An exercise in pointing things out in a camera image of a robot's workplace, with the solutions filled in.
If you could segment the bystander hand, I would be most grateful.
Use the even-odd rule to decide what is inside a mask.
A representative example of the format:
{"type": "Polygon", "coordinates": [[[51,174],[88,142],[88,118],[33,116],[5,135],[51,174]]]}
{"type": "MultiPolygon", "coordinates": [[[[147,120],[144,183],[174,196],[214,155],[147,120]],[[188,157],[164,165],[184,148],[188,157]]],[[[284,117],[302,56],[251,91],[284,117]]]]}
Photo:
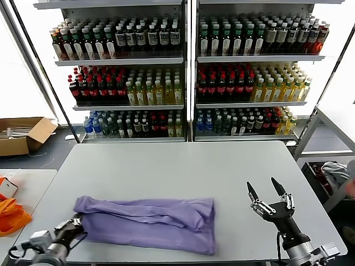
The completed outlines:
{"type": "Polygon", "coordinates": [[[355,198],[355,180],[351,177],[346,182],[346,195],[348,198],[355,198]]]}

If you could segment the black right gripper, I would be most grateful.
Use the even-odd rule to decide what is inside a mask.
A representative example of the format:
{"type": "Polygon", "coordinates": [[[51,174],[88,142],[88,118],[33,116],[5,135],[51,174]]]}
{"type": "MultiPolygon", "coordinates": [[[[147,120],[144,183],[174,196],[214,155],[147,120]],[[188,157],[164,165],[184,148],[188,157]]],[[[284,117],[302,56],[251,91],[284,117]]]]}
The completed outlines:
{"type": "Polygon", "coordinates": [[[283,236],[283,248],[292,248],[299,244],[310,241],[309,236],[303,234],[296,222],[292,218],[293,195],[287,193],[283,185],[281,185],[274,177],[271,182],[279,195],[282,202],[273,203],[270,206],[260,200],[253,186],[247,182],[248,196],[251,200],[250,207],[262,218],[268,222],[272,222],[280,234],[283,236]]]}

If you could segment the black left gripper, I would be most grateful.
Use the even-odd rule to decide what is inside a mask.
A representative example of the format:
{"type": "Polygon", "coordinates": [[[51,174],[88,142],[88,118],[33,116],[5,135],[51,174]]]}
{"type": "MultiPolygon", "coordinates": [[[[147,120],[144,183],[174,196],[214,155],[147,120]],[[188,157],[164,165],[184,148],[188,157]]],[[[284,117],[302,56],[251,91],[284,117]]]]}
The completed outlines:
{"type": "Polygon", "coordinates": [[[83,226],[80,218],[73,218],[73,221],[66,220],[61,222],[54,229],[56,243],[71,243],[76,237],[83,234],[83,226]]]}

